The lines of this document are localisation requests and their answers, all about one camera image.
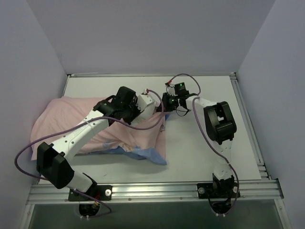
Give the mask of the blue pink printed pillowcase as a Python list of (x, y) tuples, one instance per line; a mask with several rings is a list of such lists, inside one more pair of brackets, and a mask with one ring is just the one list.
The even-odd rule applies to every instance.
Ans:
[[(32, 156), (37, 158), (39, 144), (50, 144), (64, 136), (63, 131), (79, 125), (100, 98), (53, 99), (36, 120), (30, 134)], [(97, 127), (92, 138), (78, 152), (85, 154), (122, 154), (135, 160), (147, 159), (157, 165), (167, 164), (165, 118), (160, 112), (135, 124), (135, 128), (114, 122), (106, 129)]]

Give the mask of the white pillow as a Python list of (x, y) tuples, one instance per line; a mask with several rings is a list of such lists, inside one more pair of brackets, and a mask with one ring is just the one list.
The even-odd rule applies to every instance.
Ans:
[(135, 120), (132, 121), (132, 126), (137, 128), (148, 128), (157, 125), (162, 116), (161, 112), (156, 112), (155, 109), (146, 108)]

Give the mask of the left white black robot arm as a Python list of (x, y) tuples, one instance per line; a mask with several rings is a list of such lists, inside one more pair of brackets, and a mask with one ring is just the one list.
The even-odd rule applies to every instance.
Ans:
[(93, 199), (99, 190), (97, 183), (89, 176), (74, 171), (70, 163), (85, 144), (116, 119), (130, 124), (140, 114), (137, 100), (135, 91), (122, 86), (116, 95), (99, 101), (69, 134), (50, 144), (43, 142), (38, 146), (37, 171), (57, 189), (76, 189), (85, 200)]

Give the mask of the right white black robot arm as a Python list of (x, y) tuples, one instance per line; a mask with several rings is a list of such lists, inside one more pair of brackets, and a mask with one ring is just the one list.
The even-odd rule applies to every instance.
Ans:
[(234, 187), (234, 170), (231, 165), (231, 147), (237, 125), (231, 108), (226, 101), (214, 102), (196, 94), (184, 96), (163, 93), (165, 112), (172, 112), (179, 106), (193, 111), (196, 123), (211, 150), (217, 154), (213, 169), (212, 192), (224, 196), (229, 187)]

